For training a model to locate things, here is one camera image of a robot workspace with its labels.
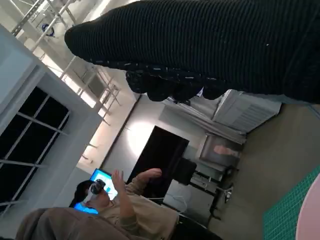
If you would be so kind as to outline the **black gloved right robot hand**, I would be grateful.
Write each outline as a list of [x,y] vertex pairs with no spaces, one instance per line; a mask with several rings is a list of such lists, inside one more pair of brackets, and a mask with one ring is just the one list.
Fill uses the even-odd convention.
[[228,90],[320,102],[317,0],[140,0],[71,27],[64,41],[155,102]]

